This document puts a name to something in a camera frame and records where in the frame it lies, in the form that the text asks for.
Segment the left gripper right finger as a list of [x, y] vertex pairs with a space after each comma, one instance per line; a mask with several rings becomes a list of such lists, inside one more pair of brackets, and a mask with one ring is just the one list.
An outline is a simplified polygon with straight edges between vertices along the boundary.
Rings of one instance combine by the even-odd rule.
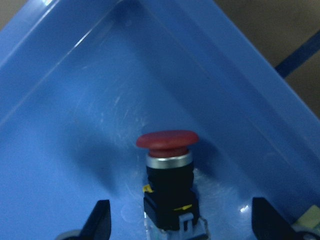
[[293, 240], [295, 231], [264, 198], [253, 197], [251, 227], [257, 240]]

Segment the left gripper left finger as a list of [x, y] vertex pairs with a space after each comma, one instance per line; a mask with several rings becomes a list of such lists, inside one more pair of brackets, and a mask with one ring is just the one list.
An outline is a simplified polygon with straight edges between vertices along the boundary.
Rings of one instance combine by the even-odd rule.
[[109, 200], [99, 200], [94, 206], [80, 234], [80, 240], [109, 240], [111, 236], [111, 205]]

